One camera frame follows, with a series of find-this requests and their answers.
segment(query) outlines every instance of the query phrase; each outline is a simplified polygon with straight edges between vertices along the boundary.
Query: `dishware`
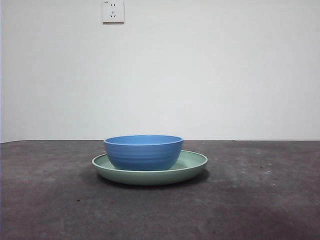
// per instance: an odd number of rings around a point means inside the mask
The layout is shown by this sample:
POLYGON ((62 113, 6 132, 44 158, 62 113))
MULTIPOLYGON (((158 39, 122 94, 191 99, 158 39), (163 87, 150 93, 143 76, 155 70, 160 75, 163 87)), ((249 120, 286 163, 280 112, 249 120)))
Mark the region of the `dishware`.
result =
POLYGON ((161 171, 171 168, 183 139, 170 135, 116 136, 103 141, 112 165, 121 170, 161 171))
POLYGON ((128 185, 166 185, 191 179, 201 173, 208 162, 206 156, 182 150, 176 163, 168 170, 132 171, 116 169, 106 154, 96 156, 92 164, 104 178, 128 185))

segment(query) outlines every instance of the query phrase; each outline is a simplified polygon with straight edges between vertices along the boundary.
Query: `white wall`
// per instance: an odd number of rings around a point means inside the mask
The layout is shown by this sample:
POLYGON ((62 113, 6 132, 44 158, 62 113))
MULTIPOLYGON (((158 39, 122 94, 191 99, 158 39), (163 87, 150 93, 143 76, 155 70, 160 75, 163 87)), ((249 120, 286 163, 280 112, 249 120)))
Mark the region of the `white wall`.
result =
POLYGON ((319 0, 1 1, 1 141, 320 140, 319 0))

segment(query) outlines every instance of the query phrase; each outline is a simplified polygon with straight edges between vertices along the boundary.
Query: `dark gray surface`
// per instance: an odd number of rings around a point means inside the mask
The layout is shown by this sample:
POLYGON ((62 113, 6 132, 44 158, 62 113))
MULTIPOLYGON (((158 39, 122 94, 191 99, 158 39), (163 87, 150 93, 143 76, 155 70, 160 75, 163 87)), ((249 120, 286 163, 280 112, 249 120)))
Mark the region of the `dark gray surface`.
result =
POLYGON ((1 144, 2 240, 319 240, 320 142, 186 141, 208 157, 186 182, 99 177, 102 141, 1 144))

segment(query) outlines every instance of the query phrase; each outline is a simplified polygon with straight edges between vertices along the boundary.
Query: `electrical outlet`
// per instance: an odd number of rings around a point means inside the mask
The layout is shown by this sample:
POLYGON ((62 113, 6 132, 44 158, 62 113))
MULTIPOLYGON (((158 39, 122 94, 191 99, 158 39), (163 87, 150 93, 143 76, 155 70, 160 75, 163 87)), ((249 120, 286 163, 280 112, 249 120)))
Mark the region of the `electrical outlet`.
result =
POLYGON ((105 0, 102 3, 103 23, 124 23, 125 3, 124 0, 105 0))

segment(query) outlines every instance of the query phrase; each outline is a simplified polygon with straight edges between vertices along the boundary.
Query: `bowl rim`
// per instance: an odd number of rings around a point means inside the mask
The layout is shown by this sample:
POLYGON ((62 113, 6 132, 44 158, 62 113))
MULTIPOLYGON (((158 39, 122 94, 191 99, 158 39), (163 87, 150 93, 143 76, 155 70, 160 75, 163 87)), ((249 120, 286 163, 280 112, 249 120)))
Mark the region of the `bowl rim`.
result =
POLYGON ((195 166, 192 166, 192 167, 184 167, 184 168, 178 168, 178 169, 168 169, 168 170, 147 170, 147 171, 143 171, 143 170, 122 170, 122 169, 116 169, 116 168, 108 168, 108 167, 104 167, 104 166, 101 166, 99 164, 96 163, 96 159, 102 157, 102 156, 106 156, 108 157, 108 155, 106 153, 104 154, 101 154, 99 156, 96 156, 94 157, 91 162, 92 164, 99 168, 99 169, 104 169, 104 170, 108 170, 108 171, 116 171, 116 172, 126 172, 126 173, 144 173, 144 174, 147 174, 147 173, 168 173, 168 172, 178 172, 178 171, 185 171, 185 170, 189 170, 189 169, 195 169, 195 168, 198 168, 198 167, 201 167, 203 165, 206 165, 208 163, 208 158, 201 154, 201 153, 198 153, 198 152, 195 152, 195 151, 188 151, 188 150, 181 150, 181 152, 187 152, 187 153, 192 153, 192 154, 195 154, 195 155, 200 155, 201 157, 204 158, 204 161, 198 165, 195 165, 195 166))
POLYGON ((157 146, 157 145, 168 145, 168 144, 176 144, 183 142, 184 139, 180 136, 173 136, 173 135, 161 135, 161 134, 137 134, 137 135, 122 135, 122 136, 113 136, 109 137, 103 142, 105 144, 110 144, 110 145, 118 145, 118 146, 157 146), (155 144, 128 144, 128 143, 114 143, 114 142, 109 142, 108 140, 114 139, 114 138, 122 138, 122 137, 137 137, 137 136, 158 136, 158 137, 174 137, 174 138, 179 138, 177 141, 172 141, 172 142, 164 142, 164 143, 155 143, 155 144))

